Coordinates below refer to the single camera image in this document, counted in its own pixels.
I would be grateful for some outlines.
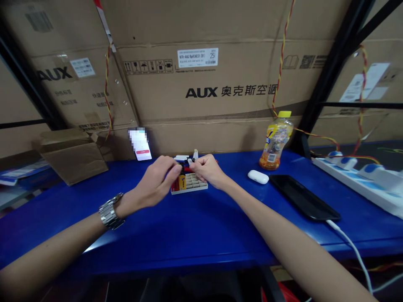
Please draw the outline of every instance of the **blue tabletop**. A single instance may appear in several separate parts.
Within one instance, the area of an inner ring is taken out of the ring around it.
[[[403,253],[403,220],[363,198],[314,166],[285,150],[279,169],[258,165],[261,152],[216,154],[223,171],[246,191],[289,219],[339,260],[355,258],[332,229],[302,216],[270,184],[247,177],[251,169],[288,174],[342,216],[338,222],[363,257]],[[0,219],[0,264],[5,266],[41,242],[96,212],[106,200],[127,192],[150,161],[116,161],[109,171],[72,187],[59,184]],[[168,196],[153,208],[128,217],[99,238],[66,271],[67,276],[187,273],[278,264],[253,224],[224,192],[207,190]]]

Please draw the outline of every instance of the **phone screen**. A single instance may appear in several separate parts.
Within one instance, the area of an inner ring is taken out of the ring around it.
[[[305,216],[313,220],[340,220],[341,216],[290,175],[270,175],[270,182]]]

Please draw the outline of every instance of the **plastic bottle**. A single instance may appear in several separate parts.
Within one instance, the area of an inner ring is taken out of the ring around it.
[[[281,153],[294,128],[287,119],[290,116],[291,111],[280,111],[278,118],[267,128],[266,145],[259,160],[263,169],[276,170],[280,166]]]

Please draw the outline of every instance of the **hand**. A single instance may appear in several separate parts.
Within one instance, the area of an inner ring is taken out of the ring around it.
[[[190,169],[196,173],[196,177],[211,183],[215,188],[222,190],[230,178],[221,170],[212,154],[200,157],[190,164]]]
[[[158,204],[168,194],[181,170],[182,166],[172,157],[158,157],[149,165],[138,185],[123,195],[120,204],[116,206],[117,216],[124,218],[142,208]]]

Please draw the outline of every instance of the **wristwatch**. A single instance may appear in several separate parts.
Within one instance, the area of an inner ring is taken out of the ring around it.
[[[105,204],[99,207],[99,214],[103,224],[112,230],[120,227],[125,220],[116,216],[114,204],[117,203],[123,196],[123,193],[117,194],[114,198],[108,200]]]

